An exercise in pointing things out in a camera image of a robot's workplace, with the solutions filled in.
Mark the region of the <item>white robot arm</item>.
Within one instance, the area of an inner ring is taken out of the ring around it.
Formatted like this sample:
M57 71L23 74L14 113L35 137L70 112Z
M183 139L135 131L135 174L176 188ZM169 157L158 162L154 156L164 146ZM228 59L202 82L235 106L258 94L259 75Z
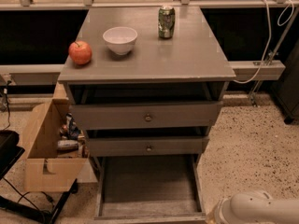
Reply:
M298 199L274 199L265 190L239 192L220 200L206 224L299 224Z

